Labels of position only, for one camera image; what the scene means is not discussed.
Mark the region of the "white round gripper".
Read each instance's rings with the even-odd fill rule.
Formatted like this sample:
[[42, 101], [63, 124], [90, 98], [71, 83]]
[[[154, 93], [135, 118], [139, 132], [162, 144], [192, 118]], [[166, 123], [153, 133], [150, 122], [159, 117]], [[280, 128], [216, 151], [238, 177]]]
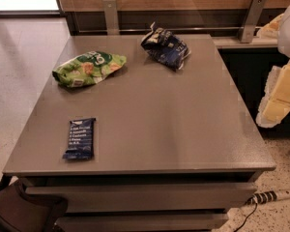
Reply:
[[[259, 29], [257, 37], [277, 38], [278, 51], [290, 58], [290, 5]], [[282, 68], [272, 67], [264, 91], [255, 121], [261, 128], [273, 128], [290, 112], [290, 61]]]

